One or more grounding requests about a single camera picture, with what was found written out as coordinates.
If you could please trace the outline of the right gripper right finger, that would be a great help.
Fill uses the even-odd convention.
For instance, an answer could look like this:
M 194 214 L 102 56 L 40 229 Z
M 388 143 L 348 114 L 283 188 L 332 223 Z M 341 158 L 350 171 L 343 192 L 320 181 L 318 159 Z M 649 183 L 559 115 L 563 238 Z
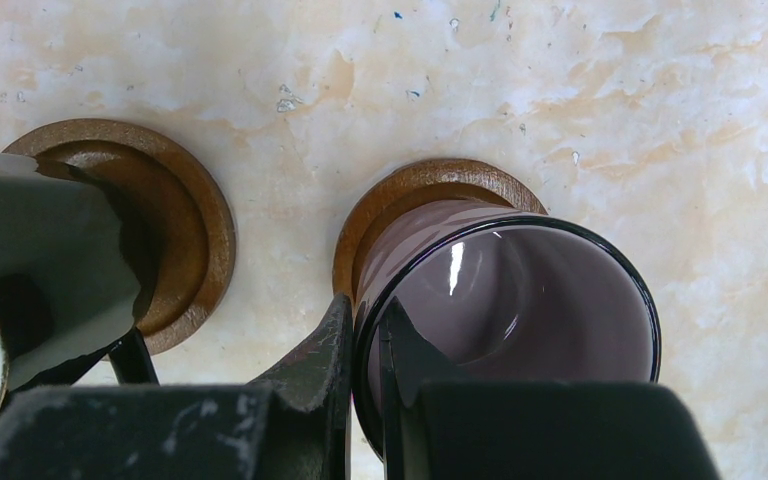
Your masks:
M 379 323 L 389 479 L 715 479 L 689 410 L 651 383 L 477 380 L 392 301 Z

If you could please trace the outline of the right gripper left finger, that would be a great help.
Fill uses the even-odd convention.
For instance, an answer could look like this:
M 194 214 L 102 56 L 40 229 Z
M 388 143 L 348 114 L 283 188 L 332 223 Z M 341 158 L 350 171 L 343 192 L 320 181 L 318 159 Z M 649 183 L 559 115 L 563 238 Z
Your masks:
M 0 479 L 346 479 L 352 307 L 245 384 L 42 387 L 0 418 Z

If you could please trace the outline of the purple mug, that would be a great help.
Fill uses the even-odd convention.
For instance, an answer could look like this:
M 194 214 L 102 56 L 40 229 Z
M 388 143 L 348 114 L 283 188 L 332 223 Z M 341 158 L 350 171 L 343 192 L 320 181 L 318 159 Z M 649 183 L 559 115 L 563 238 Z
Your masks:
M 416 331 L 488 380 L 654 382 L 661 329 L 652 294 L 605 238 L 544 214 L 437 200 L 398 214 L 353 280 L 354 401 L 384 452 L 378 324 L 397 300 Z

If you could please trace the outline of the brown saucer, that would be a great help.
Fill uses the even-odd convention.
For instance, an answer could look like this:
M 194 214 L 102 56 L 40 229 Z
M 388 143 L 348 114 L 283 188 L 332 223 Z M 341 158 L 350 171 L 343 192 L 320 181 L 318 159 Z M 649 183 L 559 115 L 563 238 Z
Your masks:
M 215 311 L 233 274 L 234 220 L 213 177 L 183 146 L 133 123 L 78 118 L 38 127 L 5 150 L 111 184 L 145 221 L 158 273 L 137 326 L 151 354 L 184 342 Z
M 399 216 L 442 200 L 473 200 L 547 213 L 528 187 L 488 163 L 466 158 L 430 158 L 404 165 L 373 185 L 343 223 L 333 257 L 333 292 L 356 300 L 363 264 L 382 232 Z

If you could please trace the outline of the black cream-lined mug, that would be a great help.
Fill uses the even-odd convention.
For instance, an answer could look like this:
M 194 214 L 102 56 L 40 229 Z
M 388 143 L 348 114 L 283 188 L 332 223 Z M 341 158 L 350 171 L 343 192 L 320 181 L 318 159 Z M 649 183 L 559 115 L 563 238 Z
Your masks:
M 157 376 L 137 323 L 158 267 L 112 185 L 0 153 L 0 414 L 18 393 L 71 385 L 109 358 L 120 383 Z

